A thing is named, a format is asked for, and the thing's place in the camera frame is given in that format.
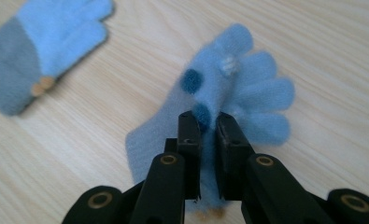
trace metal ring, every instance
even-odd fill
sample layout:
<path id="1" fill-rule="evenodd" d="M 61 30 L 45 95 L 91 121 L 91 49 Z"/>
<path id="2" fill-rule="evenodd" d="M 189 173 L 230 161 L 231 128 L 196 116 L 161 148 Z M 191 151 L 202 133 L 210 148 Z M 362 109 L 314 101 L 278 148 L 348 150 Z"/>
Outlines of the metal ring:
<path id="1" fill-rule="evenodd" d="M 274 161 L 266 156 L 257 157 L 256 162 L 263 166 L 272 166 L 274 164 Z"/>
<path id="2" fill-rule="evenodd" d="M 361 212 L 361 213 L 368 213 L 369 212 L 369 204 L 365 202 L 363 199 L 351 195 L 351 194 L 344 194 L 341 196 L 341 201 L 349 208 Z"/>
<path id="3" fill-rule="evenodd" d="M 97 202 L 98 197 L 106 197 L 102 202 Z M 88 200 L 88 206 L 90 208 L 98 209 L 105 207 L 112 201 L 112 194 L 108 191 L 102 191 L 93 194 L 93 196 Z"/>
<path id="4" fill-rule="evenodd" d="M 177 162 L 177 158 L 172 155 L 162 156 L 161 163 L 165 165 L 171 165 Z"/>

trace wood grain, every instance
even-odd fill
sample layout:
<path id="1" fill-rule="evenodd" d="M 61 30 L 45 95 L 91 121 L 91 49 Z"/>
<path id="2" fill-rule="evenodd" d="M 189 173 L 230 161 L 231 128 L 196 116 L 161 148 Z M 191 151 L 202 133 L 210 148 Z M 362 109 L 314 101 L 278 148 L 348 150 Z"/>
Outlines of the wood grain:
<path id="1" fill-rule="evenodd" d="M 0 25 L 24 0 L 0 0 Z M 133 185 L 125 135 L 149 119 L 182 69 L 233 22 L 270 51 L 296 99 L 292 135 L 256 147 L 303 186 L 369 195 L 369 0 L 117 0 L 108 41 L 24 113 L 0 115 L 0 223 L 60 223 L 80 194 Z M 188 214 L 186 223 L 198 223 Z M 240 204 L 202 223 L 244 223 Z"/>

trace fuzzy fabric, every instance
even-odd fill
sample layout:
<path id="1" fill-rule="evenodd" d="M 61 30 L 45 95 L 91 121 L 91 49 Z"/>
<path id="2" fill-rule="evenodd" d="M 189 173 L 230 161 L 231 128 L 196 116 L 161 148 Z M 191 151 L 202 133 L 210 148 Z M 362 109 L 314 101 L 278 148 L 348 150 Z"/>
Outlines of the fuzzy fabric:
<path id="1" fill-rule="evenodd" d="M 0 28 L 0 112 L 16 115 L 106 39 L 111 0 L 29 0 Z"/>
<path id="2" fill-rule="evenodd" d="M 251 144 L 281 145 L 289 138 L 289 122 L 276 111 L 291 105 L 293 84 L 288 78 L 276 77 L 277 66 L 270 54 L 247 55 L 251 49 L 248 29 L 234 24 L 193 57 L 162 108 L 126 137 L 135 182 L 147 176 L 153 157 L 163 152 L 165 139 L 177 137 L 177 117 L 187 110 L 203 132 L 202 200 L 187 202 L 187 211 L 225 205 L 214 173 L 215 122 L 221 111 L 238 120 Z"/>

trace dark blue polka dot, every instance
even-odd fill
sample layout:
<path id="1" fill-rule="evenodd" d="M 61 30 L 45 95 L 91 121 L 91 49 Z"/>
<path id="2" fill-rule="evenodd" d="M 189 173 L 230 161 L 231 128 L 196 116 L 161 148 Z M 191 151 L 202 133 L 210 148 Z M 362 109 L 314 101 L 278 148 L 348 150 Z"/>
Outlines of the dark blue polka dot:
<path id="1" fill-rule="evenodd" d="M 204 79 L 200 73 L 193 69 L 188 69 L 180 80 L 181 89 L 187 93 L 194 94 L 201 88 Z"/>
<path id="2" fill-rule="evenodd" d="M 193 107 L 192 113 L 198 120 L 199 128 L 204 133 L 210 127 L 211 116 L 207 107 L 203 104 L 197 104 Z"/>

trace light wood surface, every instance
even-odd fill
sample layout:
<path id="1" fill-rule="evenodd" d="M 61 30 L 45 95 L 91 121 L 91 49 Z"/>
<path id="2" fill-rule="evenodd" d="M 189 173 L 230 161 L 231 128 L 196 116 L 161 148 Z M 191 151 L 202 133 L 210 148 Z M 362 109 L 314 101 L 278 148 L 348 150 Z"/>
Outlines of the light wood surface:
<path id="1" fill-rule="evenodd" d="M 0 25 L 24 0 L 0 0 Z M 125 135 L 185 64 L 233 22 L 295 83 L 292 136 L 276 156 L 303 186 L 369 195 L 369 0 L 117 0 L 108 41 L 24 113 L 0 115 L 0 223 L 60 223 L 87 189 L 134 183 Z M 198 223 L 194 215 L 186 223 Z M 240 203 L 210 223 L 244 223 Z"/>

